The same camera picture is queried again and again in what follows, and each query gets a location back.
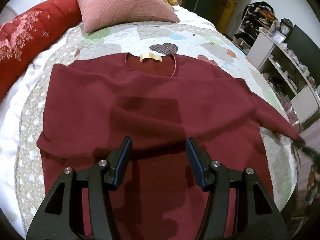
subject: floral pattern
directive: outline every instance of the floral pattern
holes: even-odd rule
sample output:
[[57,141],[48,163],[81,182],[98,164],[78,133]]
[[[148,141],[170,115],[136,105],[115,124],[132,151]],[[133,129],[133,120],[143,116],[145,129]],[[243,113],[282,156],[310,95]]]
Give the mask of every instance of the floral pattern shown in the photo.
[[13,25],[14,30],[9,39],[6,36],[0,37],[0,62],[5,58],[9,59],[12,57],[15,57],[16,60],[21,60],[22,48],[25,46],[25,41],[33,39],[30,32],[33,29],[33,23],[38,21],[37,16],[41,12],[30,11],[8,22]]

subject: shelving unit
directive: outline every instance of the shelving unit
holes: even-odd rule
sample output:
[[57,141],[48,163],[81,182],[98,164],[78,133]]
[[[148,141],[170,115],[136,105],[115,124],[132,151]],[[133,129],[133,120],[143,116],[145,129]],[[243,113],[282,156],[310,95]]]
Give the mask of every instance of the shelving unit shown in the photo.
[[[249,9],[247,9],[247,11],[246,11],[246,13],[244,15],[244,18],[243,18],[243,20],[242,20],[242,22],[241,22],[236,34],[246,33],[248,35],[248,37],[250,37],[253,40],[253,42],[255,42],[256,38],[254,38],[250,33],[246,32],[246,30],[245,30],[245,28],[248,26],[249,28],[254,29],[256,32],[259,31],[259,30],[257,30],[256,28],[254,28],[251,25],[244,24],[246,22],[246,20],[248,20],[248,16],[249,16],[248,15],[248,11],[249,11]],[[260,20],[255,19],[255,22],[259,23],[262,27],[265,27],[268,30],[270,30],[270,26],[265,25]],[[232,43],[235,44],[246,55],[248,54],[248,50],[250,50],[251,47],[252,47],[251,45],[248,44],[247,41],[244,41],[242,38],[238,39],[238,38],[234,37],[233,40],[232,40]]]
[[270,62],[272,63],[272,65],[276,68],[276,70],[279,72],[279,74],[281,75],[281,77],[284,79],[284,81],[287,83],[287,85],[289,86],[289,88],[291,89],[291,91],[297,95],[298,93],[296,92],[296,90],[294,89],[294,87],[291,85],[291,83],[289,82],[288,78],[285,76],[284,72],[278,67],[278,65],[276,64],[276,62],[269,56],[268,60],[270,60]]
[[[260,32],[247,57],[260,73],[269,73],[270,76],[283,80],[281,90],[289,97],[302,126],[310,124],[314,117],[320,114],[318,93],[298,65],[275,40]],[[284,71],[288,72],[297,90]]]

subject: sweater sleeve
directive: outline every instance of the sweater sleeve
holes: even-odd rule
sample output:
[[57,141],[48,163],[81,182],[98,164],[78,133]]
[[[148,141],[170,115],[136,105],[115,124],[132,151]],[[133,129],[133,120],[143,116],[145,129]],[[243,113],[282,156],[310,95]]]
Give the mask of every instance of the sweater sleeve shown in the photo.
[[256,118],[261,127],[279,133],[292,140],[303,141],[290,123],[268,102],[252,93],[256,105]]

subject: blue gripper pad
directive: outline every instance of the blue gripper pad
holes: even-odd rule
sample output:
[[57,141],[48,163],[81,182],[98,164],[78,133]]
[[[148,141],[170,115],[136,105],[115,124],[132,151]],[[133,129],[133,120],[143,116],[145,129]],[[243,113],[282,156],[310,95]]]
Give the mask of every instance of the blue gripper pad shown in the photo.
[[188,156],[188,160],[196,183],[201,188],[201,190],[204,190],[206,187],[206,183],[204,180],[204,169],[200,163],[197,152],[199,152],[199,149],[196,145],[195,140],[193,138],[188,138],[186,140],[186,154]]
[[106,183],[112,185],[111,190],[117,190],[122,184],[125,171],[132,153],[132,140],[130,137],[124,137],[120,147],[110,153],[107,161],[110,163]]

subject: white shelf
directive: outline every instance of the white shelf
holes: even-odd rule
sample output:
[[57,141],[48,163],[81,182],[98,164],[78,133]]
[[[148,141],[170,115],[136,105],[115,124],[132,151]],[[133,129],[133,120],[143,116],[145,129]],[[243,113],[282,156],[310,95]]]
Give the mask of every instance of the white shelf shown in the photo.
[[242,45],[242,43],[245,43],[245,44],[247,44],[250,48],[251,48],[251,46],[246,42],[246,41],[244,41],[243,39],[241,39],[241,38],[239,38],[239,40],[241,40],[242,42],[240,43],[241,45]]
[[264,24],[262,21],[254,19],[256,22],[260,23],[263,27],[265,27],[266,29],[270,30],[271,26],[269,27],[268,25]]
[[290,87],[290,89],[292,90],[292,92],[295,94],[295,96],[298,94],[296,92],[296,90],[294,89],[294,87],[291,85],[291,83],[289,82],[288,78],[284,75],[283,71],[278,67],[278,65],[276,64],[276,62],[269,56],[268,60],[270,60],[270,62],[273,64],[273,66],[276,68],[276,70],[279,72],[279,74],[282,76],[282,78],[284,79],[284,81],[287,83],[287,85]]
[[246,33],[250,38],[252,38],[254,41],[256,40],[254,37],[252,37],[249,33],[247,33],[244,29],[239,29],[239,31]]
[[287,58],[291,61],[291,63],[295,66],[295,68],[298,70],[298,72],[301,74],[301,76],[303,76],[303,79],[305,80],[305,82],[307,83],[307,85],[313,90],[313,88],[311,87],[308,79],[305,77],[305,75],[303,74],[303,72],[301,71],[301,69],[298,67],[298,65],[293,61],[293,59],[289,56],[289,54],[280,46],[280,44],[278,42],[276,42],[273,38],[269,37],[268,35],[266,35],[264,32],[260,33],[264,34],[268,39],[270,39],[286,56]]

